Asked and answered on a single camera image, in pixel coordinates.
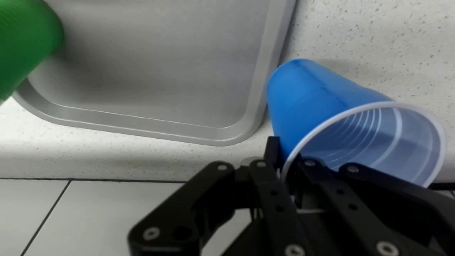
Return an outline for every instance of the screw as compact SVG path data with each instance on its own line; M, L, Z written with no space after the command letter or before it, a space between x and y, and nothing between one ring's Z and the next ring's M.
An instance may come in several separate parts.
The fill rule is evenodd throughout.
M304 164L305 166L315 166L315 161L314 160L304 160Z
M386 241L386 240L378 241L375 248L382 256L399 256L398 247L393 243Z
M217 170L227 170L227 164L217 164Z
M284 248L285 256L304 256L304 250L298 244L288 244Z
M354 166L354 164L347 166L347 170L351 171L351 173L358 173L359 171L359 169L356 166Z
M265 163L265 161L263 161L263 160L260 160L260 161L257 161L257 163L256 163L256 166L258 166L258 167L265 167L265 166L267 166L267 163Z
M159 227L150 225L150 227L145 228L142 237L143 237L143 240L155 240L155 238L157 238L159 233L160 233Z

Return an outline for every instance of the gray plastic tray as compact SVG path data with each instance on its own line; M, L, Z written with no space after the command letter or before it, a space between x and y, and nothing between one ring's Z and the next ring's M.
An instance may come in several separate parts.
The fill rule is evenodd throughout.
M229 144L264 112L294 0L48 0L65 48L15 92L62 125Z

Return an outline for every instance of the speckled white surface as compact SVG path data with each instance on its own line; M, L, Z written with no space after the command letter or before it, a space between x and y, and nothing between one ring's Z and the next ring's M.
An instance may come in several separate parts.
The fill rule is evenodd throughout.
M312 58L358 83L432 110L447 134L438 180L455 180L455 4L300 0L283 59ZM0 107L0 176L187 179L213 159L261 154L268 122L226 147L58 126L12 99Z

